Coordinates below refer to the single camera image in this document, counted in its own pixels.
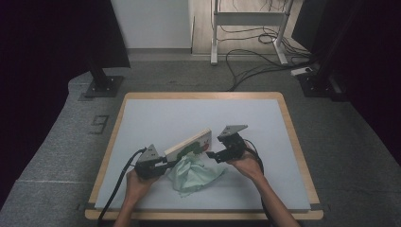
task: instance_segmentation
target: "green cloth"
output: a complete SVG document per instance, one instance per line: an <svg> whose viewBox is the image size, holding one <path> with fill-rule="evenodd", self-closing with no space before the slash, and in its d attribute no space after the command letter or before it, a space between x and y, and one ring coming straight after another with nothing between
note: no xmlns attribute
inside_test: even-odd
<svg viewBox="0 0 401 227"><path fill-rule="evenodd" d="M187 154L171 169L168 178L173 182L174 190L183 198L221 176L225 169L224 166L204 167L199 157Z"/></svg>

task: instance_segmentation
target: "table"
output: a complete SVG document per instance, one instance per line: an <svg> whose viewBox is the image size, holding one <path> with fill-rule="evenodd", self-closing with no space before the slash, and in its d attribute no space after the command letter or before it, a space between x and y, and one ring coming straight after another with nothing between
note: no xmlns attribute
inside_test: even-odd
<svg viewBox="0 0 401 227"><path fill-rule="evenodd" d="M96 210L94 203L96 202L98 191L102 185L104 175L109 163L109 159L112 153L114 141L118 133L118 129L121 124L121 120L124 113L124 107L129 99L276 99L279 103L280 110L282 112L286 128L288 130L288 136L294 150L294 155L300 168L302 178L304 180L305 189L312 209L306 213L294 213L293 216L296 219L320 219L323 217L322 209L314 209L315 206L319 206L319 198L316 193L314 184L310 177L305 157L302 153L296 132L292 126L292 122L288 113L286 103L283 96L280 93L128 93L126 94L122 103L119 115L117 117L113 133L107 147L105 156L103 158L102 165L98 172L96 183L92 191L91 197L88 201L88 208L85 211L85 216L88 219L97 219L100 211ZM117 211L109 211L104 216L104 219L116 219L118 215ZM241 213L241 212L191 212L191 213L180 213L180 212L134 212L132 218L135 219L158 219L158 220L169 220L169 219L181 219L181 220L203 220L203 219L214 219L214 220L235 220L235 219L266 219L263 213Z"/></svg>

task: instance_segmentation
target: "metal stand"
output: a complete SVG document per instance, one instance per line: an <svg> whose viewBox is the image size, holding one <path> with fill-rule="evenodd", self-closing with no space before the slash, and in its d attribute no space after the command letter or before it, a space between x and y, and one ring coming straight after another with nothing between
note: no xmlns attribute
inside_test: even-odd
<svg viewBox="0 0 401 227"><path fill-rule="evenodd" d="M92 74L94 80L89 85L86 93L82 94L83 98L92 97L115 97L118 92L118 88L121 85L124 77L122 76L106 76L103 69L95 64L92 56L87 56L87 62L89 71Z"/></svg>
<svg viewBox="0 0 401 227"><path fill-rule="evenodd" d="M218 26L279 26L277 39L273 45L280 62L288 64L281 43L292 3L293 0L288 0L285 12L218 12L218 0L215 0L211 64L218 64Z"/></svg>

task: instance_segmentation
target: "white wall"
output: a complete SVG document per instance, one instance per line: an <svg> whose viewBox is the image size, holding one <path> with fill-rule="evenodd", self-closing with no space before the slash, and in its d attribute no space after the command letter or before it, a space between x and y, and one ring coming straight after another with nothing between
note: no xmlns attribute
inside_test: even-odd
<svg viewBox="0 0 401 227"><path fill-rule="evenodd" d="M127 48L190 48L191 0L112 0Z"/></svg>

